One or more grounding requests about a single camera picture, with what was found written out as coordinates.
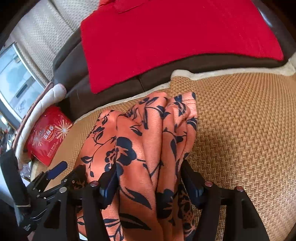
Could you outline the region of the orange floral blouse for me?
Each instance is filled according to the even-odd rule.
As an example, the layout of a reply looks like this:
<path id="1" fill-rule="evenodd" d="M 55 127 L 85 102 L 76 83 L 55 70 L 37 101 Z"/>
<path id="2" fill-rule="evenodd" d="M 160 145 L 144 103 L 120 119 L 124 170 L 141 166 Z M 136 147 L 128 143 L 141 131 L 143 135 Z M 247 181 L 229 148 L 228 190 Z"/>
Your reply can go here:
<path id="1" fill-rule="evenodd" d="M 94 181 L 116 166 L 119 189 L 102 211 L 111 240 L 191 240 L 194 215 L 180 178 L 197 131 L 193 92 L 155 92 L 126 113 L 105 110 L 76 164 Z"/>

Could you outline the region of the folded pink white quilt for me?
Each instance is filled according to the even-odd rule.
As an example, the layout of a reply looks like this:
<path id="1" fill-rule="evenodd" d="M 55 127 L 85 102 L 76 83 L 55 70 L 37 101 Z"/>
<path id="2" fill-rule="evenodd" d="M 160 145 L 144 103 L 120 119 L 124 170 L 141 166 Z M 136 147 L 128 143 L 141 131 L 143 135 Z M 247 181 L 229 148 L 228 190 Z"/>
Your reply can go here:
<path id="1" fill-rule="evenodd" d="M 47 108 L 62 101 L 66 94 L 67 90 L 64 85 L 60 83 L 54 85 L 51 81 L 27 111 L 13 142 L 19 170 L 23 168 L 24 163 L 28 162 L 29 155 L 25 153 L 25 144 L 36 122 Z"/>

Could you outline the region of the red knitted blanket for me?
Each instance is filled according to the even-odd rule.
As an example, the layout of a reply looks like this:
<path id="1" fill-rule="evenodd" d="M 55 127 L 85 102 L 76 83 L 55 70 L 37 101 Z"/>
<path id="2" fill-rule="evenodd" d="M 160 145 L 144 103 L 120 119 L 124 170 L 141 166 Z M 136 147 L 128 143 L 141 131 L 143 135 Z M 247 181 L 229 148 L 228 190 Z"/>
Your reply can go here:
<path id="1" fill-rule="evenodd" d="M 283 60 L 252 1 L 114 1 L 98 7 L 80 30 L 95 94 L 194 55 Z"/>

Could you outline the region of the red satin pillow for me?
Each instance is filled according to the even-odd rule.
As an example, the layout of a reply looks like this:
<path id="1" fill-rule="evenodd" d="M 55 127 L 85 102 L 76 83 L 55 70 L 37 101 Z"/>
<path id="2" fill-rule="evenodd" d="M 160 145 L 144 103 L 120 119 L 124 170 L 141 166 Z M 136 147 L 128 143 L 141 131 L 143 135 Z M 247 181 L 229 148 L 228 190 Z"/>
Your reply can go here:
<path id="1" fill-rule="evenodd" d="M 107 4 L 113 3 L 115 0 L 100 0 L 99 7 L 105 6 Z"/>

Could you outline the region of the woven bamboo seat mat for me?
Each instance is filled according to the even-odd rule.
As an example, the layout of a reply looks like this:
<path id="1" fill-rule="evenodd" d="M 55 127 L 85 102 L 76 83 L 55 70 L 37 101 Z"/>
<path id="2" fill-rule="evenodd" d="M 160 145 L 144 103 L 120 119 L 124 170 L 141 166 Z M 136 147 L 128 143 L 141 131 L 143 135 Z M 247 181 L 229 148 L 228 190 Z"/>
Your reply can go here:
<path id="1" fill-rule="evenodd" d="M 242 186 L 270 240 L 295 239 L 295 61 L 272 69 L 173 72 L 170 82 L 100 106 L 76 119 L 52 166 L 66 161 L 69 173 L 105 110 L 126 113 L 148 95 L 193 92 L 197 131 L 185 158 L 219 187 Z"/>

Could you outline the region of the beige dotted curtain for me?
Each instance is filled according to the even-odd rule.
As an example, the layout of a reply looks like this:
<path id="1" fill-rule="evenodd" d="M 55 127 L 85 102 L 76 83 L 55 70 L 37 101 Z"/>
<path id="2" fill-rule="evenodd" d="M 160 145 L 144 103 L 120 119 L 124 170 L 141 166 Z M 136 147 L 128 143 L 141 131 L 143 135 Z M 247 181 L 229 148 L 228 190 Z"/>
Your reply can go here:
<path id="1" fill-rule="evenodd" d="M 2 49 L 15 43 L 43 85 L 53 77 L 53 61 L 99 1 L 39 1 L 13 27 Z"/>

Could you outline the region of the red gift box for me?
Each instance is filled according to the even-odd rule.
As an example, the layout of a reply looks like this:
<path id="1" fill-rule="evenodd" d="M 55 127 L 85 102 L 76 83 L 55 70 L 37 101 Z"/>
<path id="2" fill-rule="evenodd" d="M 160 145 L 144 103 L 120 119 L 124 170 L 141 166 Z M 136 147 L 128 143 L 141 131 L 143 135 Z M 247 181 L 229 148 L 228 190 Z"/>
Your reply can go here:
<path id="1" fill-rule="evenodd" d="M 48 107 L 39 117 L 28 137 L 29 156 L 49 166 L 72 126 L 70 119 L 59 107 L 55 105 Z"/>

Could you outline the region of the dark brown leather sofa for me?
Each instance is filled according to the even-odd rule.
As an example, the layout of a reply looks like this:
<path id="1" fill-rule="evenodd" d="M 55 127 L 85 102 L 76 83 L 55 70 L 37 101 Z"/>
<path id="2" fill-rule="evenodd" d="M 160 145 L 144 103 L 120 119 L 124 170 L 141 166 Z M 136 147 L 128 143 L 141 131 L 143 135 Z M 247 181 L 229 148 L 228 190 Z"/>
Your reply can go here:
<path id="1" fill-rule="evenodd" d="M 284 55 L 282 61 L 229 54 L 196 55 L 154 68 L 98 94 L 93 94 L 90 90 L 80 30 L 77 30 L 67 40 L 53 62 L 52 81 L 54 84 L 64 85 L 67 90 L 66 97 L 59 102 L 60 108 L 70 120 L 74 121 L 100 106 L 136 96 L 169 82 L 175 70 L 202 73 L 230 68 L 283 66 L 295 53 L 295 26 L 283 15 L 276 1 L 254 1 L 254 4 L 280 44 Z"/>

